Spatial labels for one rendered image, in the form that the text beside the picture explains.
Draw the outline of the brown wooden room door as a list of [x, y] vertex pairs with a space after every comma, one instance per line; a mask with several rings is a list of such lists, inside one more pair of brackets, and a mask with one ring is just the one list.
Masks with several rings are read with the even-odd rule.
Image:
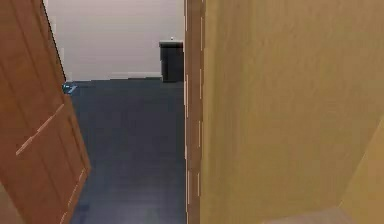
[[0, 182], [25, 224], [70, 224], [90, 163], [43, 0], [0, 0]]

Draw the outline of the black cabinet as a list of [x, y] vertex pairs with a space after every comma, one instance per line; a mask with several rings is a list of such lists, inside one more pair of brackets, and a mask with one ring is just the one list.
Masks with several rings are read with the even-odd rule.
[[182, 41], [160, 41], [161, 75], [164, 82], [184, 80], [184, 52]]

